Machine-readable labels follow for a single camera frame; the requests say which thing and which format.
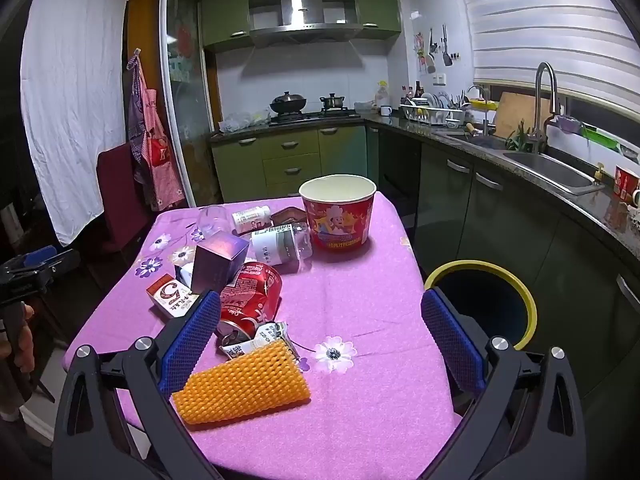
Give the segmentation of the dark red chair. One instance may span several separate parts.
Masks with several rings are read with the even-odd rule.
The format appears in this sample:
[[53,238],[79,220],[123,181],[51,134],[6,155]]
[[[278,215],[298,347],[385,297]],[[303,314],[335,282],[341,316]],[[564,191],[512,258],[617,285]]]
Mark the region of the dark red chair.
[[96,176],[102,197],[105,224],[110,237],[108,252],[122,252],[137,240],[152,220],[151,211],[138,190],[128,143],[102,152]]

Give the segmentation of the small steel pot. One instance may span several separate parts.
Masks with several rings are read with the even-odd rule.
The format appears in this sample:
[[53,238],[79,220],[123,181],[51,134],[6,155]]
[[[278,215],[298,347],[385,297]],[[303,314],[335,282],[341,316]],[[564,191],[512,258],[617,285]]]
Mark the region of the small steel pot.
[[320,96],[320,102],[322,103],[324,110],[344,110],[344,96],[337,96],[334,92],[331,92],[328,96]]

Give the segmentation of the white hanging sheet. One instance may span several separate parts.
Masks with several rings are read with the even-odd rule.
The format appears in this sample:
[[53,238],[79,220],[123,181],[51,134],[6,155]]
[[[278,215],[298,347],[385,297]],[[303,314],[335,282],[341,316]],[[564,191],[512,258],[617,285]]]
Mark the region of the white hanging sheet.
[[100,153],[125,141],[122,31],[127,0],[32,0],[21,111],[53,231],[70,244],[103,211]]

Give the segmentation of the purple cardboard box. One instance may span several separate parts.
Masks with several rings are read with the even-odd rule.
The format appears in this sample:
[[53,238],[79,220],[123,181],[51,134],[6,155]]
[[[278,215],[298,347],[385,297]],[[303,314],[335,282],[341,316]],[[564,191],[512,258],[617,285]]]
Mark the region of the purple cardboard box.
[[239,272],[247,252],[247,240],[224,231],[199,242],[195,249],[192,292],[221,292]]

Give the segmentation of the stainless steel sink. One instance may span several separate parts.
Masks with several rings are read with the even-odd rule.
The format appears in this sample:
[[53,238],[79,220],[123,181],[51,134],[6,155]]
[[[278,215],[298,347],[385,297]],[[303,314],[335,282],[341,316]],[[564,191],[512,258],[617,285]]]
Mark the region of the stainless steel sink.
[[603,184],[588,174],[545,154],[508,151],[506,141],[494,136],[471,136],[467,133],[448,133],[448,138],[466,142],[485,150],[497,152],[502,158],[546,181],[570,195],[581,196],[600,191]]

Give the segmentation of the wooden cutting board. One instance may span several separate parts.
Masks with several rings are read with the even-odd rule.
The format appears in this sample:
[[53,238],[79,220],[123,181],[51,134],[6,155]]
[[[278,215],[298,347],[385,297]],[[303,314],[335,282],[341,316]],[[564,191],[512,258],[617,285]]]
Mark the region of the wooden cutting board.
[[534,131],[535,97],[515,92],[503,92],[496,113],[496,131],[498,138],[506,139],[518,126]]

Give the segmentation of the green lower cabinets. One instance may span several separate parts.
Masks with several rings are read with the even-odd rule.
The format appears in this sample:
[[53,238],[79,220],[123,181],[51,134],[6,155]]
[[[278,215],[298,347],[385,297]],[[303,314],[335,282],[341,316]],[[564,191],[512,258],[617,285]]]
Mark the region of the green lower cabinets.
[[373,180],[406,222],[421,272],[503,266],[538,307],[533,349],[558,344],[582,403],[639,396],[639,234],[603,186],[560,188],[457,134],[402,122],[214,136],[225,202],[292,196],[326,174]]

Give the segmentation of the white window blind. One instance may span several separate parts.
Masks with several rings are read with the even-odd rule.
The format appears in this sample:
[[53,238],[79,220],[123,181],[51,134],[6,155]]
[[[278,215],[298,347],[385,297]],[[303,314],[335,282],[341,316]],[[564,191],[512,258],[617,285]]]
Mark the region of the white window blind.
[[560,91],[639,114],[639,46],[611,0],[464,0],[474,77],[530,87],[549,63]]

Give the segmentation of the clear plastic water bottle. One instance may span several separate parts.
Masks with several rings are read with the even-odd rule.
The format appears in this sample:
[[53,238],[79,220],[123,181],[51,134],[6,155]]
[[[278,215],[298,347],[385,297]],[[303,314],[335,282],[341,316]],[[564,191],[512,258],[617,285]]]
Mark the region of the clear plastic water bottle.
[[250,236],[257,261],[280,266],[312,256],[312,244],[306,223],[288,223],[255,231]]

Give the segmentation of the steel range hood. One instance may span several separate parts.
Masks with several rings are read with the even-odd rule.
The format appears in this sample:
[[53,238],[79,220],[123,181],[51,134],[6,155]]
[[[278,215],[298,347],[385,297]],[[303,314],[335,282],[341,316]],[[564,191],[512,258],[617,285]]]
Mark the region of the steel range hood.
[[362,31],[356,0],[248,0],[257,47],[349,41]]

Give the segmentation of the small white snack wrapper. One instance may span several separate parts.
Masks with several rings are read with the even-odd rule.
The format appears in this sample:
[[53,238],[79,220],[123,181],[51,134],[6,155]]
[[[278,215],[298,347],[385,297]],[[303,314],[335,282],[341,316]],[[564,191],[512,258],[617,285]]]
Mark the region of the small white snack wrapper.
[[296,361],[299,360],[299,355],[294,348],[293,341],[288,336],[288,326],[285,322],[269,322],[262,324],[258,327],[255,336],[252,339],[241,342],[227,342],[226,344],[221,344],[218,347],[218,350],[228,359],[235,359],[277,341],[284,342],[292,351],[294,359],[296,359]]

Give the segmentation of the cooking oil bottle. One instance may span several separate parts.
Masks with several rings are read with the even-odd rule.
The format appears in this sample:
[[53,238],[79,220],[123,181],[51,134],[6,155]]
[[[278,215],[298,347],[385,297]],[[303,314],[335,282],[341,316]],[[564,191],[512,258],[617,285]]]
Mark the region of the cooking oil bottle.
[[390,94],[388,93],[388,83],[385,80],[378,82],[378,90],[375,93],[375,106],[380,108],[390,104]]

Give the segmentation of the pink floral tablecloth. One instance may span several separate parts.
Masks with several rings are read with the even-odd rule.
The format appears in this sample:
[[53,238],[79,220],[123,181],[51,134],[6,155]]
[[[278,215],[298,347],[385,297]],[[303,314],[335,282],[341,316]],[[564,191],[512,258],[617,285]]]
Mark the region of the pink floral tablecloth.
[[277,318],[309,402],[194,430],[194,442],[229,479],[416,478],[458,422],[422,295],[398,213],[376,194],[366,244],[282,274]]

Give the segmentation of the red paper popcorn bucket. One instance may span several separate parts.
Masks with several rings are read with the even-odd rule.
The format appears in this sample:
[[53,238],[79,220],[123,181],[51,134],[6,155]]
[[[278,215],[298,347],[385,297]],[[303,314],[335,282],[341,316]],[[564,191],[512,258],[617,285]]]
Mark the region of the red paper popcorn bucket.
[[304,182],[298,194],[314,246],[351,252],[366,244],[377,190],[373,181],[356,174],[329,174]]

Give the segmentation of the crushed red cola can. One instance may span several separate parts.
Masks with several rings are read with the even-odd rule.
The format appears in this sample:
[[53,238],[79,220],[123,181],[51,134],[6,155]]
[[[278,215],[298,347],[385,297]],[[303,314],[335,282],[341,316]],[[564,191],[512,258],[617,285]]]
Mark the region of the crushed red cola can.
[[220,294],[219,343],[237,344],[255,337],[259,326],[272,322],[280,304],[282,278],[268,264],[244,263]]

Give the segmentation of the clear plastic cup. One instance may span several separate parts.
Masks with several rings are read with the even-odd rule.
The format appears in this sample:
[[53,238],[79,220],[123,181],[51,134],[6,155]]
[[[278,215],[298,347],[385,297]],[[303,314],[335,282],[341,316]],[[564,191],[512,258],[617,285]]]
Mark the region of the clear plastic cup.
[[219,231],[226,233],[233,231],[229,213],[221,205],[209,205],[200,208],[196,227],[202,233],[202,240]]

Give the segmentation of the red white milk carton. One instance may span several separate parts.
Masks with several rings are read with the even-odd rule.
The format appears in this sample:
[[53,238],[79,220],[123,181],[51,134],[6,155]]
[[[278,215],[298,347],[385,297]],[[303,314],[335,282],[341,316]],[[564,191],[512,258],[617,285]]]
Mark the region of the red white milk carton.
[[169,274],[164,274],[146,288],[155,307],[170,318],[182,318],[198,300],[198,294]]

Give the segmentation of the white dish rack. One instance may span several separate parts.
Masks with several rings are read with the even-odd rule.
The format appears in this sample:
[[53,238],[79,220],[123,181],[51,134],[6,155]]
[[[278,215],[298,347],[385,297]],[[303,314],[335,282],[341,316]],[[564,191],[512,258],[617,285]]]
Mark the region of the white dish rack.
[[402,98],[399,109],[407,120],[429,126],[459,128],[465,120],[461,101],[446,92],[426,92],[420,98]]

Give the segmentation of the red checkered apron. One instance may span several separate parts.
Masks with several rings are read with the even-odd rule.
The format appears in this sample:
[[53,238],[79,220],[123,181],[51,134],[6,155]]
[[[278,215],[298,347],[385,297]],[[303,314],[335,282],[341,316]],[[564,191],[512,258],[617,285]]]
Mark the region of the red checkered apron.
[[152,211],[161,212],[184,201],[171,143],[156,105],[156,90],[145,81],[141,50],[127,62],[131,76],[127,104],[127,142],[134,158],[134,178],[142,185]]

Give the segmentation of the red cup on counter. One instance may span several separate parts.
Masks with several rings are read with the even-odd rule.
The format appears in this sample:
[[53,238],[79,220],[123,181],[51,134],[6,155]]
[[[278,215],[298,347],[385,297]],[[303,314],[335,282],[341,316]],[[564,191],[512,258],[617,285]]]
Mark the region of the red cup on counter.
[[623,166],[617,166],[614,176],[614,194],[626,204],[633,204],[634,193],[638,188],[638,174]]

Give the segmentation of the white pill bottle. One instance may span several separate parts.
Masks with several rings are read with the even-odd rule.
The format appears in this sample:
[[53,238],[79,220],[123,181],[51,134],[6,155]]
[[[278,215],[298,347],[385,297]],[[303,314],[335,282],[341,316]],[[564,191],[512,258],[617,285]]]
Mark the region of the white pill bottle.
[[271,226],[271,210],[268,206],[255,206],[232,212],[231,220],[235,233],[242,235]]

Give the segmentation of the orange foam fruit net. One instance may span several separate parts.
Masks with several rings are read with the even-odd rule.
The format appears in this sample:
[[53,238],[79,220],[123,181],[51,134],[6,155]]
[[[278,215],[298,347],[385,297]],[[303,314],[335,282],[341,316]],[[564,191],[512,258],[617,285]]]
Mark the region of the orange foam fruit net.
[[282,339],[192,375],[171,396],[188,426],[224,425],[310,401],[294,353]]

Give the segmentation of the black bin yellow rim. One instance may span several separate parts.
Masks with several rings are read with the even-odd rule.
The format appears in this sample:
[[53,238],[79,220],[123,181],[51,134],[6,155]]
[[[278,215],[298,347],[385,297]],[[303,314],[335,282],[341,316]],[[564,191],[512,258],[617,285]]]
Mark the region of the black bin yellow rim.
[[488,336],[503,336],[516,350],[523,350],[536,332],[538,312],[532,293],[502,266],[473,259],[450,261],[427,277],[424,288],[434,287]]

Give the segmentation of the black wok with lid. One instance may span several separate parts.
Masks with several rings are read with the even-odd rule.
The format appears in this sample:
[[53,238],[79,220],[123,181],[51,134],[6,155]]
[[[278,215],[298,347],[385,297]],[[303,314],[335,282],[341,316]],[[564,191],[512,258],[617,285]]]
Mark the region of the black wok with lid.
[[297,93],[285,91],[270,103],[271,109],[279,114],[297,114],[306,106],[307,100]]

